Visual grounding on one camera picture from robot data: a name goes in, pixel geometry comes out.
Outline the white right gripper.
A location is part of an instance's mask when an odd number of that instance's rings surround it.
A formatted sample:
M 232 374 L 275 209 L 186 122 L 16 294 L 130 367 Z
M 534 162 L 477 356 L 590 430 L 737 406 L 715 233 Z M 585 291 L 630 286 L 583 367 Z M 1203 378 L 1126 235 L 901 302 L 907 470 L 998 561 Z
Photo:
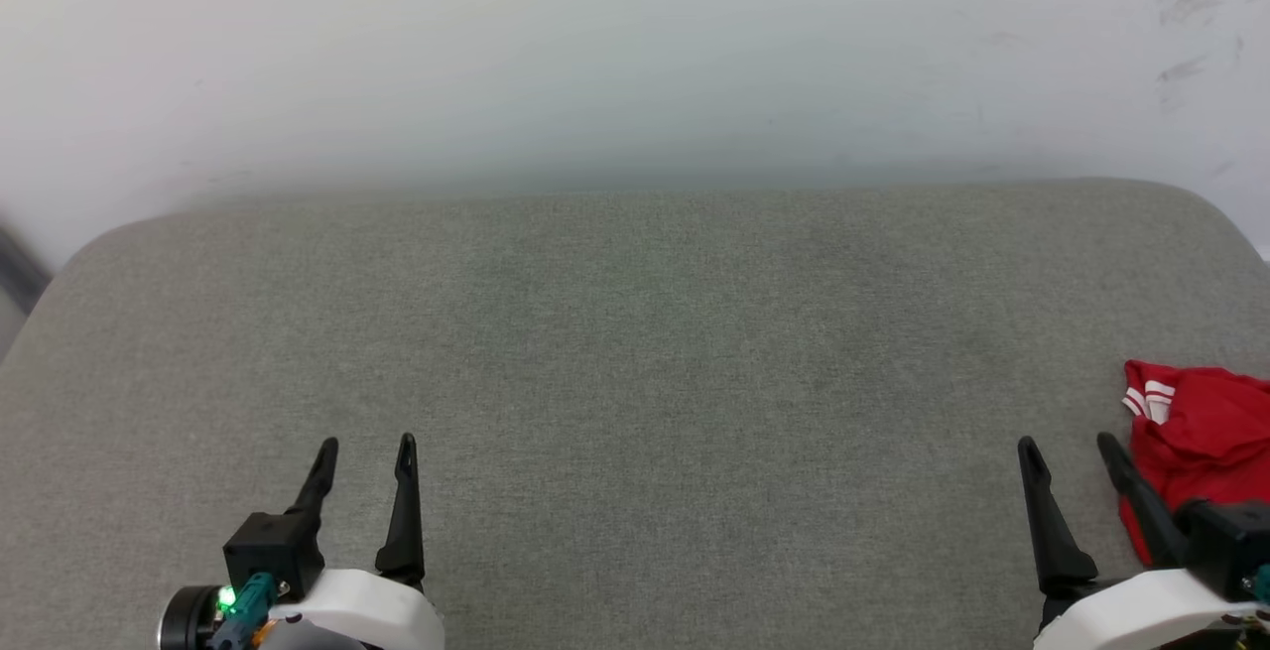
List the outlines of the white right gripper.
M 1121 521 L 1146 566 L 1182 566 L 1187 537 L 1156 488 L 1115 435 L 1096 437 Z M 1031 437 L 1017 443 L 1022 496 L 1039 592 L 1074 594 L 1092 587 L 1099 567 L 1080 548 L 1052 493 L 1052 470 Z M 1261 600 L 1228 600 L 1187 570 L 1142 573 L 1076 600 L 1035 637 L 1034 649 L 1157 649 L 1215 627 L 1226 618 L 1259 620 Z

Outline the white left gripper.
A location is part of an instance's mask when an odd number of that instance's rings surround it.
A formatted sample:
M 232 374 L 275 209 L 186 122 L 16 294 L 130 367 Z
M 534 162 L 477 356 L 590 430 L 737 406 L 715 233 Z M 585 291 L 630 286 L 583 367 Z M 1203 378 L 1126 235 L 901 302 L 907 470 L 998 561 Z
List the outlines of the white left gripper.
M 323 439 L 290 515 L 314 532 L 337 471 L 337 437 Z M 375 569 L 331 569 L 298 603 L 269 609 L 269 649 L 444 649 L 444 622 L 418 589 L 425 581 L 417 438 L 403 434 L 394 463 L 396 491 Z

